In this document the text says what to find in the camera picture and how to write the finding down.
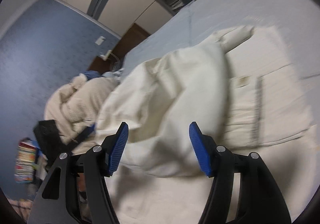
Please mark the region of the cream white hooded coat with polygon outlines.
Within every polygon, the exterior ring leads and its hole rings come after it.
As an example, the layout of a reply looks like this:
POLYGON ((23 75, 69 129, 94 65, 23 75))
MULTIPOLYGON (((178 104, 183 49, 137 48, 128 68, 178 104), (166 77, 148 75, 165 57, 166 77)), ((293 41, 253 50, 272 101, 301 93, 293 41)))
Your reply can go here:
POLYGON ((311 107, 275 28, 239 26, 137 65, 104 101, 94 144, 122 122, 129 139, 107 180, 121 223, 197 223, 211 181, 200 171, 188 128, 233 152, 257 151, 291 219, 315 183, 311 107))

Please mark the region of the stack of books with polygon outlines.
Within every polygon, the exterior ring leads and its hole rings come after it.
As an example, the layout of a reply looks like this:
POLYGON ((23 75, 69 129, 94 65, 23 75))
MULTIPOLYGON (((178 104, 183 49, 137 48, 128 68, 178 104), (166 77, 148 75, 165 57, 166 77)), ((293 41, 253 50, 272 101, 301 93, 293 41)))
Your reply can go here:
POLYGON ((23 138, 17 147, 14 178, 17 183, 32 183, 37 170, 41 150, 31 138, 23 138))

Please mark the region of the cream knitted blanket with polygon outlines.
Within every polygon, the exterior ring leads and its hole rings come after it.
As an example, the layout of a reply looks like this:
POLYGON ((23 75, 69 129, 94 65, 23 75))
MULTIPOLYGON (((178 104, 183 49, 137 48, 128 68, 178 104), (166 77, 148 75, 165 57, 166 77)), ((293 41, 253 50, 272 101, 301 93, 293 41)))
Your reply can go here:
POLYGON ((53 119, 63 143, 68 143, 97 120, 104 101, 117 87, 112 77, 88 79, 79 74, 58 88, 44 109, 44 119, 53 119))

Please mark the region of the brown wooden headboard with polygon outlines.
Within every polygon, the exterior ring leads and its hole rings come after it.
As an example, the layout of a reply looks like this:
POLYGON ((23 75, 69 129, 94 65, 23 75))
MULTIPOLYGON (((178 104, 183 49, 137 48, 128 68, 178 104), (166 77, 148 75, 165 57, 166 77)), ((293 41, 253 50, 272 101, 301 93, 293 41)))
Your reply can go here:
POLYGON ((113 48, 108 58, 103 60, 101 57, 96 56, 87 70, 93 70, 103 74, 121 68, 126 54, 149 36, 150 34, 147 31, 134 23, 113 48))

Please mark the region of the light blue bed sheet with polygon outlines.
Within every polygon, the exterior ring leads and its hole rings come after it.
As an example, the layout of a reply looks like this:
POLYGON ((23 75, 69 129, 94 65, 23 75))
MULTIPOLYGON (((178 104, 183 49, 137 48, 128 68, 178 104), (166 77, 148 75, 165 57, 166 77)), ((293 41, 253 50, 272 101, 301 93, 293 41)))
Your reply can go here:
POLYGON ((238 25, 276 26, 300 74, 319 75, 319 6, 313 0, 197 0, 133 48, 125 56, 123 74, 238 25))

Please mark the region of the white wall socket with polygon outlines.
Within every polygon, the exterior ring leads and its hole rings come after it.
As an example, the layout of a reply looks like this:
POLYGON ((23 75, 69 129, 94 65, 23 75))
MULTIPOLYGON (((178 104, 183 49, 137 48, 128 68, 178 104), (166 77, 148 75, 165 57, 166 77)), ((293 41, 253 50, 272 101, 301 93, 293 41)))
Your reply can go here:
POLYGON ((105 41, 105 37, 100 36, 96 41, 95 44, 96 45, 102 45, 102 43, 105 41))

